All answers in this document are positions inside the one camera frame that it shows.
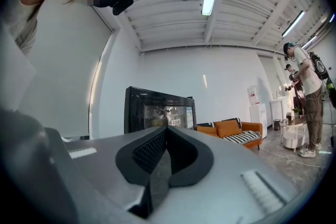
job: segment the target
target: cable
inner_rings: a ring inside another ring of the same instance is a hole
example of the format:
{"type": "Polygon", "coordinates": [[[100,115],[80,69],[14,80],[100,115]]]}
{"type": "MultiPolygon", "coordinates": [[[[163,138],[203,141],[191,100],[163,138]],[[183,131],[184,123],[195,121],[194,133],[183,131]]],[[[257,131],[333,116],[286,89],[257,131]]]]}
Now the cable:
{"type": "Polygon", "coordinates": [[[318,97],[320,97],[322,95],[322,93],[320,93],[319,96],[317,96],[316,98],[306,98],[306,100],[316,100],[318,97]]]}
{"type": "Polygon", "coordinates": [[[295,163],[299,163],[299,164],[303,164],[303,165],[311,166],[311,167],[316,167],[316,168],[320,168],[320,169],[323,169],[323,168],[325,168],[325,167],[327,166],[327,165],[324,165],[324,166],[317,166],[317,165],[305,164],[305,163],[301,163],[301,162],[294,161],[293,159],[289,159],[288,157],[285,157],[285,156],[281,156],[281,155],[278,155],[278,154],[274,154],[274,153],[272,153],[272,152],[270,152],[270,151],[266,151],[266,150],[264,150],[264,149],[262,149],[262,148],[261,148],[260,150],[265,151],[265,152],[267,152],[267,153],[269,153],[269,154],[271,154],[271,155],[274,155],[274,156],[278,156],[278,157],[281,157],[281,158],[285,158],[285,159],[287,159],[287,160],[286,160],[286,163],[289,163],[289,162],[295,162],[295,163]]]}

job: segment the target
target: concrete floor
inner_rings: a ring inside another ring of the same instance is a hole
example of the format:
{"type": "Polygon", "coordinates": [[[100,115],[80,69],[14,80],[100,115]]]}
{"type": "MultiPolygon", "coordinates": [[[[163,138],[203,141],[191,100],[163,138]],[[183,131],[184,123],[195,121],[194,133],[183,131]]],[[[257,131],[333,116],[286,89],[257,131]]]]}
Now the concrete floor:
{"type": "MultiPolygon", "coordinates": [[[[333,107],[332,116],[333,123],[336,123],[336,110],[333,107]]],[[[323,122],[331,123],[331,114],[328,100],[324,102],[323,122]]],[[[323,125],[322,151],[332,151],[332,147],[330,146],[331,131],[331,125],[323,125]]],[[[262,161],[266,162],[269,166],[273,167],[289,180],[291,180],[300,191],[307,187],[313,186],[321,177],[323,177],[323,173],[327,167],[321,169],[318,167],[306,166],[295,162],[286,163],[285,158],[274,156],[270,153],[267,153],[266,151],[287,157],[297,162],[321,167],[328,165],[332,156],[331,154],[317,154],[313,159],[302,158],[298,155],[298,149],[296,150],[296,153],[294,153],[292,149],[283,147],[280,144],[280,131],[273,130],[268,130],[267,137],[264,138],[263,143],[260,146],[260,150],[258,151],[258,148],[255,148],[252,151],[257,154],[262,161]]],[[[170,156],[166,151],[151,176],[151,193],[154,209],[161,203],[169,190],[168,179],[170,176],[170,156]]]]}
{"type": "MultiPolygon", "coordinates": [[[[330,106],[328,100],[324,102],[324,115],[323,122],[331,123],[330,106]]],[[[336,110],[332,107],[333,122],[336,123],[336,110]]],[[[285,158],[274,156],[277,154],[294,161],[315,165],[315,166],[326,166],[331,160],[331,154],[321,154],[317,153],[315,158],[302,158],[298,155],[298,149],[294,153],[292,149],[286,148],[280,144],[280,131],[268,130],[267,137],[264,138],[263,143],[260,146],[260,151],[257,148],[253,149],[263,161],[265,161],[269,166],[275,168],[277,171],[286,176],[291,180],[297,188],[302,191],[307,187],[313,186],[318,180],[323,177],[325,167],[323,169],[313,166],[306,166],[295,162],[286,162],[285,158]]],[[[309,141],[308,130],[306,128],[306,142],[309,141]]],[[[322,151],[332,152],[330,137],[332,136],[332,125],[324,124],[322,128],[322,151]]]]}

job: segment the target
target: white cabinet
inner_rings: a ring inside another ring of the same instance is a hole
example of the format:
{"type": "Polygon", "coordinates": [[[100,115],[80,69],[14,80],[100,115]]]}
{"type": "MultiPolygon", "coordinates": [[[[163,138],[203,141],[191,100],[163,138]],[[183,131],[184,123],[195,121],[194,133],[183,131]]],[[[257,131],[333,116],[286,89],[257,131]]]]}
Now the white cabinet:
{"type": "Polygon", "coordinates": [[[250,106],[251,122],[262,124],[262,137],[267,136],[267,115],[265,104],[256,104],[250,106]]]}

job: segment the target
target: ceiling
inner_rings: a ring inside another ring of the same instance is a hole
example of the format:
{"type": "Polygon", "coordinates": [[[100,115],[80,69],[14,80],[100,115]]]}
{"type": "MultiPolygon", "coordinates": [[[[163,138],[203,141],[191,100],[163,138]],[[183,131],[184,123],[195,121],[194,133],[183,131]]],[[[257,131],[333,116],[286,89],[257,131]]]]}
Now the ceiling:
{"type": "Polygon", "coordinates": [[[122,20],[134,31],[140,51],[221,45],[281,53],[285,42],[303,44],[332,16],[326,0],[216,0],[209,17],[202,16],[201,4],[202,0],[134,0],[122,20]],[[301,10],[306,14],[282,38],[301,10]]]}

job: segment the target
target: camera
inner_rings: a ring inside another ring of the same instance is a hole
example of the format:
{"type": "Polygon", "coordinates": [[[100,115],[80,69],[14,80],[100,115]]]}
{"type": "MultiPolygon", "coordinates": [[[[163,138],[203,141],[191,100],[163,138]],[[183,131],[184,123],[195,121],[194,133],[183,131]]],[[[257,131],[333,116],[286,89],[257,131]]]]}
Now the camera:
{"type": "Polygon", "coordinates": [[[113,14],[118,16],[125,9],[133,4],[134,0],[117,0],[117,2],[112,6],[113,14]]]}

